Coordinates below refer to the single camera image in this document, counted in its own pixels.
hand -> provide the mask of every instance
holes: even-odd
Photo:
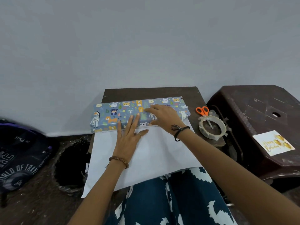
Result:
[[[113,156],[124,159],[127,163],[130,162],[135,149],[137,148],[137,143],[149,130],[142,130],[138,134],[135,134],[135,129],[140,119],[140,114],[138,113],[134,122],[133,115],[130,116],[125,132],[122,136],[121,121],[118,121],[118,137],[115,149],[113,151]]]
[[[171,129],[172,125],[178,125],[181,128],[186,126],[177,112],[170,106],[156,104],[151,105],[151,108],[144,109],[144,111],[153,113],[157,117],[157,120],[150,122],[150,125],[158,125],[173,136],[177,131]]]

blue patterned pants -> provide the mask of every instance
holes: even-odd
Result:
[[[164,175],[130,187],[105,225],[220,224],[235,222],[203,167]]]

scissors handle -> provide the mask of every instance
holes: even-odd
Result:
[[[203,106],[203,107],[197,107],[196,108],[196,112],[200,115],[208,115],[209,109],[207,106]]]

black bracelet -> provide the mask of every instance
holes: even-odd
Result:
[[[189,126],[186,126],[186,127],[181,128],[181,127],[178,126],[178,125],[171,125],[171,129],[172,129],[173,131],[176,131],[176,130],[177,130],[177,132],[176,132],[175,135],[174,135],[174,138],[175,138],[175,141],[180,141],[179,139],[177,140],[178,134],[179,134],[182,130],[190,129],[190,127],[189,127]]]

blue wrapping paper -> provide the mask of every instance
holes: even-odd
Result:
[[[105,132],[117,130],[118,121],[121,120],[122,128],[126,128],[130,115],[136,116],[140,113],[141,118],[137,128],[148,127],[156,116],[144,111],[150,105],[160,104],[170,106],[177,111],[179,117],[183,119],[190,116],[188,107],[182,97],[159,98],[148,100],[134,100],[123,102],[108,102],[94,105],[90,126],[92,132]]]

